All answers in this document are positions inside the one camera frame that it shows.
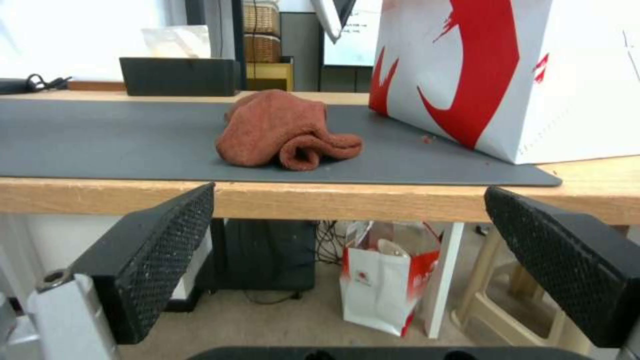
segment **black gripper pad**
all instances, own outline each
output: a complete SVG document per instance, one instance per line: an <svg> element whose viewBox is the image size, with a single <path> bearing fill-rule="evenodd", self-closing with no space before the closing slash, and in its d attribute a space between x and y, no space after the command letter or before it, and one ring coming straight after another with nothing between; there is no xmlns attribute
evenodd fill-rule
<svg viewBox="0 0 640 360"><path fill-rule="evenodd" d="M591 342L624 344L640 311L640 247L591 215L495 186L484 201L518 261Z"/></svg>
<svg viewBox="0 0 640 360"><path fill-rule="evenodd" d="M147 336L211 223L213 184L125 215L71 266L91 276L117 343Z"/></svg>

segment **white paper bag with red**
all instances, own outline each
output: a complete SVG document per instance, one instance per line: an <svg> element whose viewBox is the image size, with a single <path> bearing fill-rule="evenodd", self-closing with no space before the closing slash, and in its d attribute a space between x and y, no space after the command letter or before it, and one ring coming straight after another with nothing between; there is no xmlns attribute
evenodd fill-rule
<svg viewBox="0 0 640 360"><path fill-rule="evenodd" d="M404 336L440 253L423 223L369 223L344 248L340 294L346 321Z"/></svg>
<svg viewBox="0 0 640 360"><path fill-rule="evenodd" d="M369 106L516 164L640 154L639 13L638 0L384 0Z"/></svg>

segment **towel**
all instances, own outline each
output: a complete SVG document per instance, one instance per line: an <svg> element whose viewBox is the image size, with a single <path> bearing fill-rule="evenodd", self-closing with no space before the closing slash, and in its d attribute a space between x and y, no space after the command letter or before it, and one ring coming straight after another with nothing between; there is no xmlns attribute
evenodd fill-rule
<svg viewBox="0 0 640 360"><path fill-rule="evenodd" d="M234 165L257 167L278 155L285 168L308 171L317 168L323 156L344 160L362 151L360 137L329 133L324 103L281 90L243 97L225 120L216 150Z"/></svg>

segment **white wall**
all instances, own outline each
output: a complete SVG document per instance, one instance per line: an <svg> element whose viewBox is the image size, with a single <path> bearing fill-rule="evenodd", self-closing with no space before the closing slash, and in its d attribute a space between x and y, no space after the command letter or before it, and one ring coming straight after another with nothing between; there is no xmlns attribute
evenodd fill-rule
<svg viewBox="0 0 640 360"><path fill-rule="evenodd" d="M2 0L0 78L121 81L118 57L148 54L141 28L185 23L184 0Z"/></svg>
<svg viewBox="0 0 640 360"><path fill-rule="evenodd" d="M310 0L280 0L278 7L280 12L314 12Z"/></svg>

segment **black box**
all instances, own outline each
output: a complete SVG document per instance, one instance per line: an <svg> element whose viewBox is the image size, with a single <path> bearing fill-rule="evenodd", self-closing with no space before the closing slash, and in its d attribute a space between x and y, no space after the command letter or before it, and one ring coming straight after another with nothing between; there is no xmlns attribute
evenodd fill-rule
<svg viewBox="0 0 640 360"><path fill-rule="evenodd" d="M240 88L235 60L201 58L120 58L131 96L233 96Z"/></svg>

